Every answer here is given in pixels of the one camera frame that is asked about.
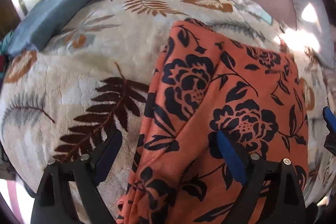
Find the turquoise patterned cloth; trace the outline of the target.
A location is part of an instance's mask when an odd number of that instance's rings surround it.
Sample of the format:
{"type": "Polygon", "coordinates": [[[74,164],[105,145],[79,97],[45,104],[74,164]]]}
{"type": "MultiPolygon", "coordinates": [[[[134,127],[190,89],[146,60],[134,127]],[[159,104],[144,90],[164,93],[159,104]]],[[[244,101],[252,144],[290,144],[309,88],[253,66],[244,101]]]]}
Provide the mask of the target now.
{"type": "Polygon", "coordinates": [[[6,55],[7,49],[10,45],[11,39],[13,37],[13,31],[10,31],[6,34],[6,36],[0,42],[0,55],[6,55]]]}

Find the cream leaf print blanket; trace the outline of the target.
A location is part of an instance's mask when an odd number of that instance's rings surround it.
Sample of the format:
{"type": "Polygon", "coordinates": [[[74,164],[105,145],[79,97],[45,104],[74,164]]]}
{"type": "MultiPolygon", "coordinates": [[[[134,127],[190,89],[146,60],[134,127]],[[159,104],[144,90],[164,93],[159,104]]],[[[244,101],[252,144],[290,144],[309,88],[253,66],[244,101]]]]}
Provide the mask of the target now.
{"type": "Polygon", "coordinates": [[[322,67],[288,29],[237,10],[232,0],[101,0],[84,6],[42,51],[17,55],[1,91],[3,148],[36,191],[49,159],[72,162],[118,129],[123,143],[99,191],[120,215],[138,146],[150,84],[172,25],[193,19],[242,44],[288,53],[298,69],[308,141],[306,204],[335,187],[335,157],[323,147],[323,107],[333,100],[322,67]]]}

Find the white teal small socks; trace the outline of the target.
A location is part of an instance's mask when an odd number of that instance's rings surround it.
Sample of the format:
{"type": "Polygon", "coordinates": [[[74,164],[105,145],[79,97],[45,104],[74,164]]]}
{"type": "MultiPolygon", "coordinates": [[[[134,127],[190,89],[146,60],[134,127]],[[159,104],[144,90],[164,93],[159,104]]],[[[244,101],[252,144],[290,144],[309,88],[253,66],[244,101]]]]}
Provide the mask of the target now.
{"type": "Polygon", "coordinates": [[[245,11],[254,16],[258,21],[272,25],[273,18],[258,3],[251,0],[232,0],[237,10],[245,11]]]}

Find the orange black floral blouse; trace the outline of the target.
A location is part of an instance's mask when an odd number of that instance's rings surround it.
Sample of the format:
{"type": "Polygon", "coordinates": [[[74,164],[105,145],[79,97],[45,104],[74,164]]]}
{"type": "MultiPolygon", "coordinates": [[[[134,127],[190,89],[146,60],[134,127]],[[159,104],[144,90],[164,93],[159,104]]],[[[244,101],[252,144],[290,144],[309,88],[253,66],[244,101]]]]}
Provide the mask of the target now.
{"type": "Polygon", "coordinates": [[[175,22],[152,78],[118,223],[223,223],[241,190],[217,145],[288,158],[304,186],[308,125],[293,57],[193,19],[175,22]]]}

